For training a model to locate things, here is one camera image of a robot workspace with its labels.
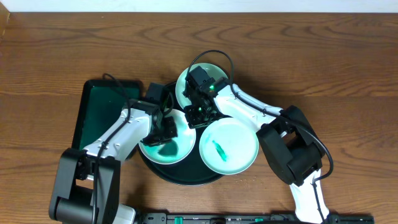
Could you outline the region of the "green sponge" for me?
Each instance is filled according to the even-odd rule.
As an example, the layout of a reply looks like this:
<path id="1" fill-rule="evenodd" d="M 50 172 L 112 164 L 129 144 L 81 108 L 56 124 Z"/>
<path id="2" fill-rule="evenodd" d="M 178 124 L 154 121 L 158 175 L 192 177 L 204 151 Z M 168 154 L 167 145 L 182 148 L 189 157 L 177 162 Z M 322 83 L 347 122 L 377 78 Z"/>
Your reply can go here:
<path id="1" fill-rule="evenodd" d="M 161 149 L 158 150 L 158 154 L 164 157 L 174 157 L 178 154 L 178 145 L 175 141 L 170 141 L 164 144 Z"/>

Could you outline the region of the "mint green plate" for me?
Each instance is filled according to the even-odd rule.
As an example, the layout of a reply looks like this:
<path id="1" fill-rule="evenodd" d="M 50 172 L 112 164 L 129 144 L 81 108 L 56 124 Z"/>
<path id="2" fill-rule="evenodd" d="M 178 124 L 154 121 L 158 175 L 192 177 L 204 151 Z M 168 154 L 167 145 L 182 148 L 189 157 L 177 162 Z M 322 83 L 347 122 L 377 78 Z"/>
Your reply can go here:
<path id="1" fill-rule="evenodd" d="M 220 79 L 221 77 L 227 78 L 227 74 L 218 66 L 213 65 L 211 63 L 196 63 L 194 64 L 190 71 L 192 72 L 195 68 L 201 67 L 204 69 L 204 71 L 212 78 L 215 80 Z M 184 107 L 191 105 L 191 101 L 189 98 L 187 98 L 183 92 L 185 91 L 185 85 L 186 85 L 186 76 L 187 76 L 187 68 L 180 74 L 176 86 L 175 86 L 175 97 L 182 109 Z"/>
<path id="2" fill-rule="evenodd" d="M 200 156 L 205 165 L 222 175 L 245 171 L 256 160 L 259 142 L 255 132 L 234 118 L 211 123 L 201 135 Z"/>

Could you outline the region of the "white plate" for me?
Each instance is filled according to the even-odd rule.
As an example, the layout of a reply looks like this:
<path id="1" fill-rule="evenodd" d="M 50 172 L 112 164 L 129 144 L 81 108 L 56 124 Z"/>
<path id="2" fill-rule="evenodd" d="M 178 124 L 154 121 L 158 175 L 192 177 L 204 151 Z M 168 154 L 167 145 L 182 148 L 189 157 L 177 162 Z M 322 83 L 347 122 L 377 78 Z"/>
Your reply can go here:
<path id="1" fill-rule="evenodd" d="M 158 146 L 146 146 L 139 143 L 141 152 L 150 161 L 156 164 L 170 165 L 182 161 L 186 158 L 195 145 L 197 132 L 195 129 L 188 127 L 185 113 L 173 109 L 167 117 L 173 117 L 177 127 L 177 137 L 171 139 L 170 142 Z"/>

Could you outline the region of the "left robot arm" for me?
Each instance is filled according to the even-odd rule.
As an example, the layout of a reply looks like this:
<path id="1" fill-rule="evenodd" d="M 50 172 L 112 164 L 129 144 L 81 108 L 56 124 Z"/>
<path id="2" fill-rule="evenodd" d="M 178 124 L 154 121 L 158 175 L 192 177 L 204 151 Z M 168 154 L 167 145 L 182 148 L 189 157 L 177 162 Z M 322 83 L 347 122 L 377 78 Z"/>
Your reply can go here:
<path id="1" fill-rule="evenodd" d="M 121 166 L 139 143 L 158 146 L 177 136 L 166 86 L 151 83 L 141 100 L 126 100 L 119 118 L 82 150 L 66 149 L 49 205 L 62 223 L 134 223 L 136 210 L 119 202 Z"/>

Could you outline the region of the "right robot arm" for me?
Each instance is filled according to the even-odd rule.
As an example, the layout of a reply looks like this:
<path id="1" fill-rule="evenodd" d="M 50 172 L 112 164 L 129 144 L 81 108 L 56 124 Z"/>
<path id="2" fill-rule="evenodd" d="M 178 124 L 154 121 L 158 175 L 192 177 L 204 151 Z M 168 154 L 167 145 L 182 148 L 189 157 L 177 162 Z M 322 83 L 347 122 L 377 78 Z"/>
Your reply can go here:
<path id="1" fill-rule="evenodd" d="M 302 222 L 325 223 L 326 207 L 319 181 L 322 157 L 330 157 L 307 118 L 296 106 L 271 106 L 248 95 L 232 78 L 215 78 L 199 64 L 180 77 L 182 108 L 192 129 L 234 119 L 255 133 L 267 162 L 278 178 L 289 185 L 295 214 Z"/>

